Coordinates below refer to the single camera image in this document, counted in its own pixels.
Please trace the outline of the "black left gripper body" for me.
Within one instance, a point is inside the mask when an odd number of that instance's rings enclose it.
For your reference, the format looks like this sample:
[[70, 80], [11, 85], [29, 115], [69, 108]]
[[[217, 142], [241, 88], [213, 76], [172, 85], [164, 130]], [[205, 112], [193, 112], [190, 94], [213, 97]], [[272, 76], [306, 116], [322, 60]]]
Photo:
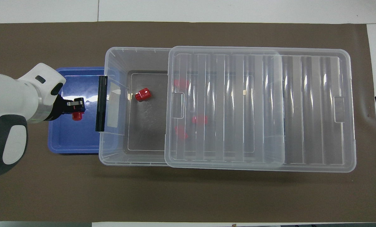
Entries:
[[67, 114], [68, 102], [70, 102], [70, 100], [64, 99], [60, 94], [58, 94], [52, 105], [44, 104], [43, 109], [47, 113], [44, 121], [53, 121], [59, 118], [61, 115]]

